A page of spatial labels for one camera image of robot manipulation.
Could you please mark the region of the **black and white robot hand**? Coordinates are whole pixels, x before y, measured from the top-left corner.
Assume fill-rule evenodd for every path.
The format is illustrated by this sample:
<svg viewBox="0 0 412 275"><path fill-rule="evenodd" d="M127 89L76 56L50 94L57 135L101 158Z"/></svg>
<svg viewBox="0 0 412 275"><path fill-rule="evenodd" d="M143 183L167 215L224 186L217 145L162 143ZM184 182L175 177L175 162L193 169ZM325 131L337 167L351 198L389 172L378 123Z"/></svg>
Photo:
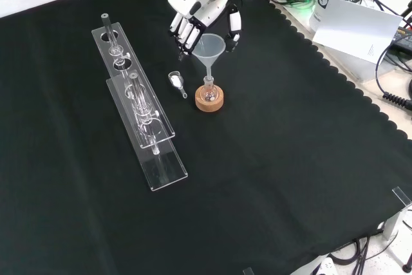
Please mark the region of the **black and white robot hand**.
<svg viewBox="0 0 412 275"><path fill-rule="evenodd" d="M231 0L168 0L176 11L169 27L181 54L190 55L200 37L213 26L222 14L227 14L229 32L225 50L232 52L238 45L242 24L236 4Z"/></svg>

